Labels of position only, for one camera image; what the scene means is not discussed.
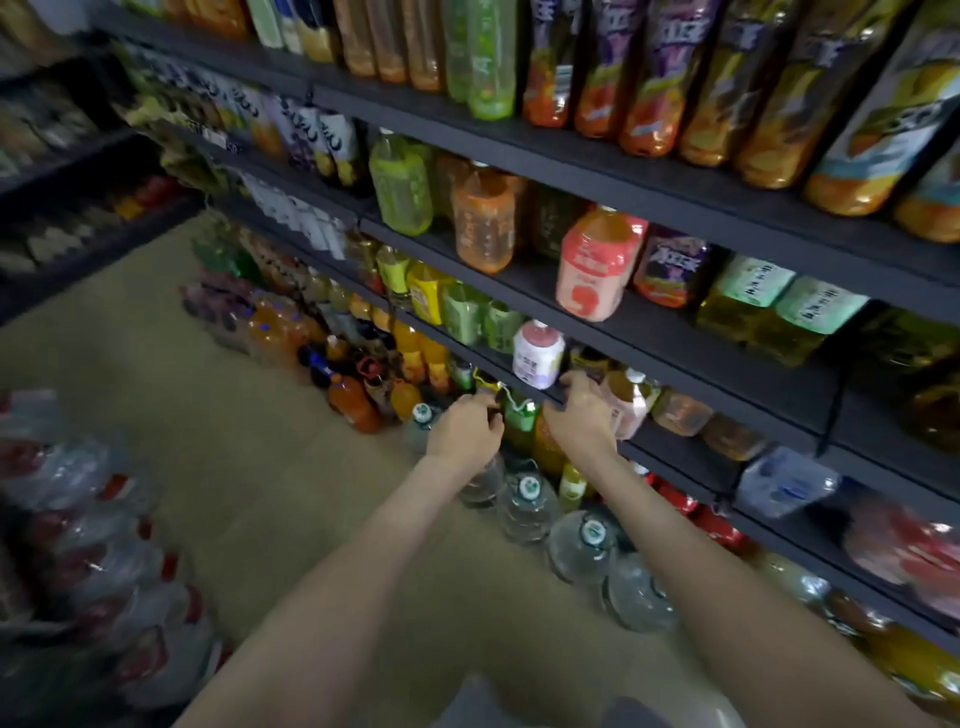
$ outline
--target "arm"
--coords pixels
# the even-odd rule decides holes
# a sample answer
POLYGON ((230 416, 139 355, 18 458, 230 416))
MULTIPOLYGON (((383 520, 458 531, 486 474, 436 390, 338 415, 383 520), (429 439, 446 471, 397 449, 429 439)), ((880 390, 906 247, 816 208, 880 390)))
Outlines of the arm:
POLYGON ((823 620, 713 543, 616 453, 611 413, 580 372, 550 432, 603 495, 656 575, 708 670, 749 726, 933 728, 823 620))
POLYGON ((457 400, 427 454, 361 526, 303 577, 200 692, 176 728, 328 728, 352 703, 400 576, 444 506, 500 447, 491 397, 457 400))

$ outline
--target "orange bottle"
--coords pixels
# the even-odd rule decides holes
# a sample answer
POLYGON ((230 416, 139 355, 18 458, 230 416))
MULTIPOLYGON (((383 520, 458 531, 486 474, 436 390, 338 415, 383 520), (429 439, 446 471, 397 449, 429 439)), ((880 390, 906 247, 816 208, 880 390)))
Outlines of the orange bottle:
POLYGON ((241 0, 197 0, 204 25, 232 40, 250 37, 250 22, 241 0))
POLYGON ((446 370, 446 359, 449 352, 443 344, 420 335, 420 350, 426 359, 427 374, 430 377, 430 386, 438 395, 449 394, 450 372, 446 370))
POLYGON ((373 435, 383 425, 380 413, 367 399, 363 384, 352 376, 334 374, 330 378, 327 396, 330 405, 347 418, 354 429, 373 435))
POLYGON ((484 273, 503 270, 516 245, 516 197, 504 176, 475 161, 452 202, 457 255, 484 273))
POLYGON ((423 401, 420 390, 403 379, 394 380, 394 391, 390 393, 390 404, 402 423, 410 419, 414 407, 423 401))
POLYGON ((394 338, 396 350, 403 357, 400 364, 403 378, 411 384, 423 384, 426 381, 426 364, 423 363, 423 351, 420 349, 420 335, 417 330, 396 320, 394 338))

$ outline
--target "person's right hand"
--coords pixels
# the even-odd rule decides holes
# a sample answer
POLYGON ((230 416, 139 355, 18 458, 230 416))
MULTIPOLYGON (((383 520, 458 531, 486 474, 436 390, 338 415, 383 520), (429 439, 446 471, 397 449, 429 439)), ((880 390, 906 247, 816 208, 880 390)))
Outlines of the person's right hand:
POLYGON ((600 394, 600 385, 580 371, 567 372, 560 383, 568 387, 566 407, 543 403, 543 417, 557 445, 587 480, 596 476, 595 466, 616 456, 612 409, 600 394))

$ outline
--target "beige floor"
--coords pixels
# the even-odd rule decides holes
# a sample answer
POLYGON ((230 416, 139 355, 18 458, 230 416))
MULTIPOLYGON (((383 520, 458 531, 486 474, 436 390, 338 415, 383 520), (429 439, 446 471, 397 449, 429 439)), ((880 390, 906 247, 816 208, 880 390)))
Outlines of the beige floor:
MULTIPOLYGON (((181 312, 197 222, 0 329, 0 387, 56 387, 77 420, 125 435, 163 485, 163 532, 240 640, 412 458, 396 428, 355 433, 317 390, 219 349, 181 312)), ((453 505, 401 589, 357 722, 424 726, 471 669, 534 725, 595 724, 618 694, 679 728, 742 725, 681 636, 620 629, 541 550, 453 505)))

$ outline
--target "light green bottle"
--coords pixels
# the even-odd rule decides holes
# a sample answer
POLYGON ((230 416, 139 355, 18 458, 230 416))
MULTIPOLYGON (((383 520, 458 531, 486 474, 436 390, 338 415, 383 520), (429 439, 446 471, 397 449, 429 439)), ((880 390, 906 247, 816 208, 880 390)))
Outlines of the light green bottle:
POLYGON ((470 92, 470 53, 467 48, 467 6, 469 0, 444 0, 446 42, 446 90, 461 104, 470 92))
POLYGON ((426 161, 418 148, 389 129, 370 152, 370 174, 383 221, 397 232, 419 235, 433 222, 426 161))
POLYGON ((516 0, 471 0, 467 15, 470 113, 495 121, 514 114, 516 0))

